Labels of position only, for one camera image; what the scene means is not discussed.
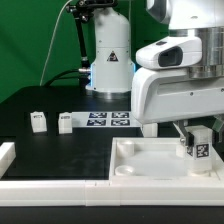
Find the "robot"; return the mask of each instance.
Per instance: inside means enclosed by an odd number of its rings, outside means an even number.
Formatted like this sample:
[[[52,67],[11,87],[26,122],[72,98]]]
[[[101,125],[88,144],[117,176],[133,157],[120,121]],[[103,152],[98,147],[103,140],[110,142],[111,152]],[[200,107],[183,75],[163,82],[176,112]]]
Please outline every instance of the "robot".
[[[69,5],[79,35],[82,67],[90,72],[86,92],[105,99],[130,97],[135,64],[130,59],[130,24],[112,7],[117,0],[79,0]],[[81,22],[94,18],[96,36],[96,59],[90,65],[86,56]]]
[[[209,175],[212,144],[222,141],[223,10],[223,0],[148,0],[169,36],[136,54],[142,68],[133,79],[133,116],[142,124],[174,122],[191,176]],[[213,130],[188,126],[206,116],[215,116]]]

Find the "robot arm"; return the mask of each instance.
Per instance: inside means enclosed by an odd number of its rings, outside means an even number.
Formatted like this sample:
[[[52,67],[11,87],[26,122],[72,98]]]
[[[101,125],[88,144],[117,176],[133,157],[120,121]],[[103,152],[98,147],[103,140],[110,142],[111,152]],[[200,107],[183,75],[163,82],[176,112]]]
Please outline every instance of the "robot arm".
[[[158,22],[168,24],[170,21],[170,4],[168,0],[147,0],[148,13]]]
[[[133,80],[133,115],[154,123],[223,114],[224,1],[167,2],[170,36],[136,55],[143,68]]]
[[[113,99],[129,97],[135,65],[130,59],[129,21],[113,10],[117,0],[79,0],[68,11],[75,17],[79,36],[82,67],[90,68],[85,86],[87,94]],[[96,58],[87,61],[81,23],[93,17],[95,24]]]

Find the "small white block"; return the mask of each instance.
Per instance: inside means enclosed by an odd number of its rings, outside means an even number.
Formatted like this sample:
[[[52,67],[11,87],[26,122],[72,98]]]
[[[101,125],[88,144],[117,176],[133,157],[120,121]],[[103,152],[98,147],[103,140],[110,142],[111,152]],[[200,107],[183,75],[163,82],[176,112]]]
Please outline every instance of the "small white block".
[[[15,144],[13,142],[3,143],[0,147],[0,178],[7,171],[15,157]]]
[[[158,124],[144,124],[142,126],[142,133],[144,138],[157,138],[158,137]]]
[[[117,143],[117,155],[120,158],[128,158],[134,156],[135,145],[133,141],[124,140]]]
[[[46,132],[47,123],[43,112],[33,112],[30,114],[33,132]]]
[[[72,133],[72,113],[59,114],[58,128],[59,134]]]

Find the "warning label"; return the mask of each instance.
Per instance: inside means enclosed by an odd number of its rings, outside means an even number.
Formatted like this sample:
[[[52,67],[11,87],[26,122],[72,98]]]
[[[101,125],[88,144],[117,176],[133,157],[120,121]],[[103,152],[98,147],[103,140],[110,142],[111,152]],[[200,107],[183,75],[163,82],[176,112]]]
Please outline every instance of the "warning label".
[[[111,54],[110,54],[109,58],[107,59],[107,61],[118,62],[117,55],[115,54],[114,51],[111,52]]]

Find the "black tabletop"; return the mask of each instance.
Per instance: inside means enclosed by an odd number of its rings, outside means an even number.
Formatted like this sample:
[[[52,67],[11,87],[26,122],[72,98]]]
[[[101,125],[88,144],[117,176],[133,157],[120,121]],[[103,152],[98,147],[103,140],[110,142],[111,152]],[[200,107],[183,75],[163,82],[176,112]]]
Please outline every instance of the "black tabletop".
[[[16,142],[16,160],[2,180],[108,179],[113,137],[141,137],[139,128],[77,128],[59,135],[58,115],[79,111],[130,111],[130,99],[103,100],[75,87],[27,87],[0,104],[0,141]],[[47,134],[33,134],[30,113],[45,112]],[[163,137],[178,136],[170,124]],[[223,207],[10,207],[0,223],[222,223]]]

